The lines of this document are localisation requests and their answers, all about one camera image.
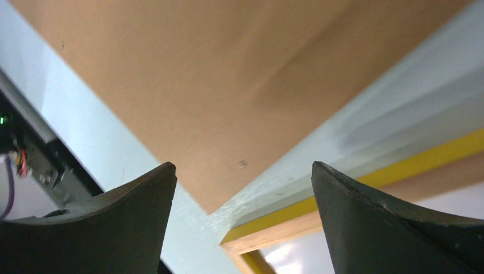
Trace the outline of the mountain landscape photo print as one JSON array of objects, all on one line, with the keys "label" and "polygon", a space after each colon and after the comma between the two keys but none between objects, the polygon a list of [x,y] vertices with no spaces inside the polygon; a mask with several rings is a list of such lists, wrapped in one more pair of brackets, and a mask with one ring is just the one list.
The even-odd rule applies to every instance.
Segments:
[{"label": "mountain landscape photo print", "polygon": [[[407,201],[441,212],[483,219],[483,182]],[[261,254],[276,273],[334,273],[323,231],[263,248]]]}]

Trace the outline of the brown cardboard backing board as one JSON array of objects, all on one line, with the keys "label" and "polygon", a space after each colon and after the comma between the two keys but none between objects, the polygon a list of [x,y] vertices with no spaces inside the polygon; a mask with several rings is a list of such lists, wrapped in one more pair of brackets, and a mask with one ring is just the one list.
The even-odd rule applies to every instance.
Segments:
[{"label": "brown cardboard backing board", "polygon": [[12,1],[213,213],[468,1]]}]

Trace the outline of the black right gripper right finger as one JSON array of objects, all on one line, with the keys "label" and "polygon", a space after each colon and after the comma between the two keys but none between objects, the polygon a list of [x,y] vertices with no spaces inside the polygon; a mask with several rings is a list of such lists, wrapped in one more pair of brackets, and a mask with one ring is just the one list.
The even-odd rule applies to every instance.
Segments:
[{"label": "black right gripper right finger", "polygon": [[483,272],[483,220],[406,202],[323,162],[311,182],[335,273]]}]

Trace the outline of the yellow wooden picture frame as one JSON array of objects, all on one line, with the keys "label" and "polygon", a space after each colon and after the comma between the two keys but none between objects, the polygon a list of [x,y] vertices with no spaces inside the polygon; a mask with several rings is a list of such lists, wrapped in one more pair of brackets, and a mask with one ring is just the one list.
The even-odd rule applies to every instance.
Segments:
[{"label": "yellow wooden picture frame", "polygon": [[[400,199],[417,202],[483,182],[483,130],[433,147],[359,179]],[[322,230],[309,197],[239,225],[220,246],[242,273],[273,273],[260,249]]]}]

